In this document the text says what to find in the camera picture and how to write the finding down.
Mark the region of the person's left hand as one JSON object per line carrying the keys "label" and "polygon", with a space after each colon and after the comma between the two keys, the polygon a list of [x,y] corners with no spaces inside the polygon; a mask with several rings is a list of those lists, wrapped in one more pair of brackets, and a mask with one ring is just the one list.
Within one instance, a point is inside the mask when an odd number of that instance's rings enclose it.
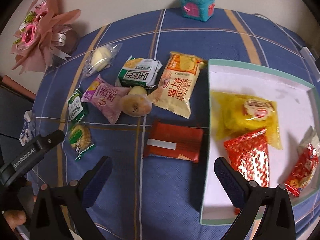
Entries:
{"label": "person's left hand", "polygon": [[25,209],[7,210],[3,212],[3,216],[12,231],[15,231],[18,226],[23,225],[27,221]]}

